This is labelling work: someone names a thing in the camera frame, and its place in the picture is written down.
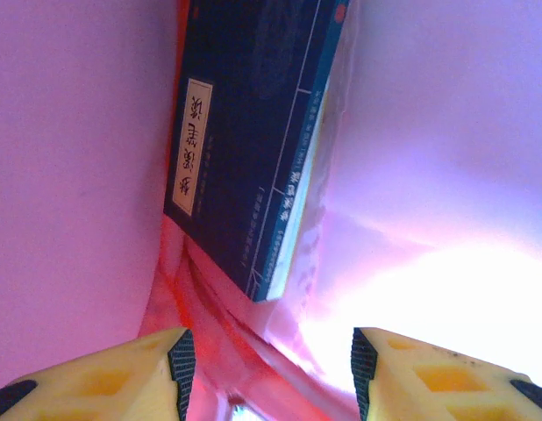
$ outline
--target book cover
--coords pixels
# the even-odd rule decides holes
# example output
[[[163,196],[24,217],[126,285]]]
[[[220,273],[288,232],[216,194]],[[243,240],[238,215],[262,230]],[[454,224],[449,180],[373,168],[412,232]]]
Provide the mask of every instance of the book cover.
[[[281,296],[348,0],[193,0],[164,211],[255,302]]]

